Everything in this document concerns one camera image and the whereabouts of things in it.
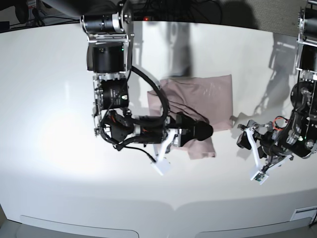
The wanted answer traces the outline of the robot arm black silver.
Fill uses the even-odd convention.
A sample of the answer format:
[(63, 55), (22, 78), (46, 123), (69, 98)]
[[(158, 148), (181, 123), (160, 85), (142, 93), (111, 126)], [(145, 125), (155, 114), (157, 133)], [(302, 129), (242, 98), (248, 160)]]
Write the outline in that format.
[[(134, 11), (128, 0), (49, 0), (58, 11), (79, 18), (87, 35), (87, 70), (94, 86), (95, 134), (117, 151), (132, 149), (134, 143), (159, 144), (161, 151), (151, 161), (163, 160), (171, 144), (184, 146), (213, 134), (207, 122), (183, 113), (169, 115), (169, 102), (161, 89), (133, 66)], [(134, 117), (129, 109), (128, 81), (134, 73), (145, 80), (161, 102), (158, 116)]]
[(237, 145), (251, 150), (255, 166), (251, 180), (264, 182), (269, 173), (294, 156), (307, 159), (317, 152), (317, 2), (308, 0), (299, 12), (297, 55), (298, 71), (290, 100), (293, 110), (283, 117), (285, 126), (269, 121), (259, 124), (249, 120), (239, 124), (242, 134)]

